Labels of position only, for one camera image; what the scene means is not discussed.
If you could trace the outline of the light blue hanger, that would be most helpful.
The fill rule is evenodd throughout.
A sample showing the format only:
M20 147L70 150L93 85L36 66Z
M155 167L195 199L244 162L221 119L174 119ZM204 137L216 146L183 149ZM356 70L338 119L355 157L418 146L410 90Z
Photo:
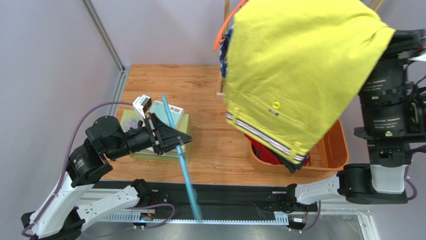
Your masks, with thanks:
M171 114L171 111L170 111L170 108L169 108L168 101L167 101L166 96L164 94L161 95L161 100L163 102L165 114L167 116L170 127L173 128L173 129L176 129L176 126L174 124L173 117L172 117L172 114ZM203 215L202 215L201 208L200 208L199 204L197 203L197 193L196 193L196 190L193 187L191 175L190 175L190 173L188 172L188 169L187 169L186 159L184 158L184 151L182 149L183 145L184 145L183 140L179 140L179 144L177 146L179 163L180 163L180 166L181 166L184 184L185 184L185 187L186 187L186 192L187 192L187 196L188 196L188 200L189 200L189 204L190 204L190 207L191 207L193 218L196 221L201 221L203 219Z

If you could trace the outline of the black trousers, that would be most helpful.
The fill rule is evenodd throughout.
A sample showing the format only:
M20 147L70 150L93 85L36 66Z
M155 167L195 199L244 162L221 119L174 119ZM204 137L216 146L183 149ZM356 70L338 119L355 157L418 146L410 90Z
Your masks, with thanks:
M307 165L307 163L310 161L310 156L307 155L303 158L303 161L299 164L292 163L288 160L286 160L284 157L279 155L278 153L270 150L267 148L266 150L263 150L261 153L259 153L258 158L262 160L263 162L272 164L272 165L284 165L291 174L294 174L296 171L301 170L304 166Z

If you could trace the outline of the blue patterned trousers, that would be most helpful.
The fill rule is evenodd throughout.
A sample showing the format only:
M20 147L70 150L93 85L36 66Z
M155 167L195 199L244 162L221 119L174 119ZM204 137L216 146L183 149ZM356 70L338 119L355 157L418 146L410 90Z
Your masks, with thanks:
M229 43L231 41L231 37L233 34L234 25L226 32L224 35L224 41L220 44L220 52L219 52L219 63L220 63L220 73L223 78L226 77L228 70L228 62L227 62L227 51L229 48Z

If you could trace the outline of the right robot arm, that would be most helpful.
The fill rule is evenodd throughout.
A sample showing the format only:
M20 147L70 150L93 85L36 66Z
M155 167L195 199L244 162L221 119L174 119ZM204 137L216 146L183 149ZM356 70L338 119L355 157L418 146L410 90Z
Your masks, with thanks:
M310 205L344 197L361 205L406 204L406 171L414 153L426 151L426 89L408 80L408 67L426 59L426 31L397 30L358 96L369 163L347 164L337 174L290 184L285 201Z

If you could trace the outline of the yellow-green trousers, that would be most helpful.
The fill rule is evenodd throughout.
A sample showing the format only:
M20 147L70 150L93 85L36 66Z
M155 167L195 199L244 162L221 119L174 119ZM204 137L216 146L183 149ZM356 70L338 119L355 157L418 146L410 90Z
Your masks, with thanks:
M339 119L395 29L359 0L250 0L226 53L227 122L294 164Z

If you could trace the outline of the orange hanger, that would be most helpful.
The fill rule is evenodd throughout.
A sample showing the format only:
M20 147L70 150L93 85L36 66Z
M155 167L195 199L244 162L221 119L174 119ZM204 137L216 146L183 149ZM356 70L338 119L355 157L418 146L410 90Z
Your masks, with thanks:
M217 33L214 45L213 45L213 51L216 52L220 46L225 41L225 34L229 30L229 23L231 19L233 18L234 14L241 9L244 5L246 5L248 0L241 0L232 10L231 10L231 1L225 0L224 1L224 13L223 13L223 23L220 27L219 32Z

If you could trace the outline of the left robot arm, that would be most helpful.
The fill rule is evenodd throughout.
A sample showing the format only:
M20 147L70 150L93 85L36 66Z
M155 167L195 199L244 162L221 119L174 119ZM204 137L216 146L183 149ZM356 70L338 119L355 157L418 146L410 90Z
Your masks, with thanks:
M55 189L43 205L22 215L31 240L75 240L95 222L126 208L147 207L153 191L143 179L136 179L117 193L87 205L79 200L101 178L112 171L111 160L153 148L157 155L190 143L192 137L162 122L154 113L124 131L114 116L98 118L87 128L83 145L68 157Z

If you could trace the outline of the red trousers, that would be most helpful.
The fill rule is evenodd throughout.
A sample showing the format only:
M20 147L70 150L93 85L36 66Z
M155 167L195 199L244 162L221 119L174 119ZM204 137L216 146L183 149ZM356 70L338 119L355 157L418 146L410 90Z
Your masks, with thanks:
M244 134L244 136L250 141L251 148L253 150L253 153L257 156L258 159L265 163L269 163L272 165L284 165L286 168L289 169L289 171L295 172L296 170L301 170L304 166L308 164L310 161L310 156L307 155L304 160L300 164L292 163L288 160L286 160L281 155L277 154L276 152L272 151L268 147L262 145L258 141L254 140L250 136Z

